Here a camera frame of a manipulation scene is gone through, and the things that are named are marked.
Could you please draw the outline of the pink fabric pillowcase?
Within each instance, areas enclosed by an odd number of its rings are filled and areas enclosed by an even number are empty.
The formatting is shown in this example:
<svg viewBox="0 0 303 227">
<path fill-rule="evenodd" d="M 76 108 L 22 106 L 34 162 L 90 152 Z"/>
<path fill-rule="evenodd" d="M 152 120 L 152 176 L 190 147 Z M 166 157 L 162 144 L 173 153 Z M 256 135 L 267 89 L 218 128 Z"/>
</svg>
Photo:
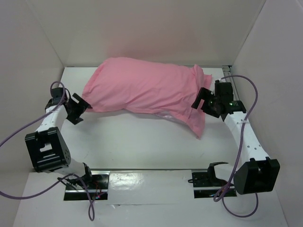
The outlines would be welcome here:
<svg viewBox="0 0 303 227">
<path fill-rule="evenodd" d="M 200 88 L 209 89 L 212 76 L 194 65 L 142 61 L 126 57 L 106 59 L 85 85 L 82 98 L 95 113 L 128 110 L 155 114 L 187 125 L 197 138 L 205 127 L 205 113 L 192 108 Z"/>
</svg>

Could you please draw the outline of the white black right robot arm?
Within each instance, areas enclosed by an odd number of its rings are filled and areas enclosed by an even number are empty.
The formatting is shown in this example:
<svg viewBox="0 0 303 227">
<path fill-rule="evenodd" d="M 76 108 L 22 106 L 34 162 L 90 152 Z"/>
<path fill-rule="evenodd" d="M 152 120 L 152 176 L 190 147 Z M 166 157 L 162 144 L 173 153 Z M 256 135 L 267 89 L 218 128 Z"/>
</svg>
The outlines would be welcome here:
<svg viewBox="0 0 303 227">
<path fill-rule="evenodd" d="M 280 170 L 277 159 L 271 159 L 262 148 L 248 120 L 247 111 L 240 100 L 234 100 L 230 82 L 217 80 L 214 91 L 201 88 L 192 107 L 210 116 L 222 118 L 232 133 L 237 146 L 236 165 L 226 162 L 211 163 L 207 169 L 207 181 L 213 186 L 229 183 L 237 193 L 270 192 L 274 189 Z"/>
</svg>

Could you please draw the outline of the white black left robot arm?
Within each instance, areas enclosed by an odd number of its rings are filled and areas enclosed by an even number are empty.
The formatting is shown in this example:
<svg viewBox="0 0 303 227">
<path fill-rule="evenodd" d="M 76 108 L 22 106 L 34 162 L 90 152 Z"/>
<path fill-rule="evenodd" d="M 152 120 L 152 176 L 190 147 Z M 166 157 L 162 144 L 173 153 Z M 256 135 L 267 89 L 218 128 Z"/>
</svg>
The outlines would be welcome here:
<svg viewBox="0 0 303 227">
<path fill-rule="evenodd" d="M 46 117 L 33 133 L 25 136 L 25 143 L 33 168 L 38 173 L 76 174 L 77 184 L 87 189 L 93 184 L 93 175 L 85 163 L 71 157 L 69 148 L 61 134 L 64 121 L 73 125 L 83 121 L 81 115 L 91 106 L 79 95 L 70 95 L 62 87 L 51 88 L 51 99 L 45 107 Z"/>
</svg>

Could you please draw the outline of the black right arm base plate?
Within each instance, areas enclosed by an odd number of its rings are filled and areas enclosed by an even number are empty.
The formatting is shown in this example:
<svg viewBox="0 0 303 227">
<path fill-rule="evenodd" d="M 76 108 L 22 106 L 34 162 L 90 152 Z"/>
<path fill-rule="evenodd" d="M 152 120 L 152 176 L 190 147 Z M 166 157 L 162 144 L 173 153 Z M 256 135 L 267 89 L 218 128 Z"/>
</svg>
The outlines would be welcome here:
<svg viewBox="0 0 303 227">
<path fill-rule="evenodd" d="M 192 184 L 194 198 L 213 198 L 216 192 L 227 182 L 217 178 L 211 178 L 206 170 L 193 171 L 192 177 L 187 181 Z"/>
</svg>

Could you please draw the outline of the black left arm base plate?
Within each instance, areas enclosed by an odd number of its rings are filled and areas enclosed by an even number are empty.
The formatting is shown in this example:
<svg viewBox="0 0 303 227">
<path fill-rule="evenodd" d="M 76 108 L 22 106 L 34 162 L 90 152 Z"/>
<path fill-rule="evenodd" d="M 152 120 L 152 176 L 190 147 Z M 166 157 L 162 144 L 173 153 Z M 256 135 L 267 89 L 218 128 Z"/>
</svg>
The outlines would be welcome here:
<svg viewBox="0 0 303 227">
<path fill-rule="evenodd" d="M 65 185 L 64 201 L 88 201 L 84 186 L 77 179 L 63 181 Z M 92 172 L 92 181 L 87 183 L 89 196 L 93 201 L 107 200 L 108 198 L 109 172 Z"/>
</svg>

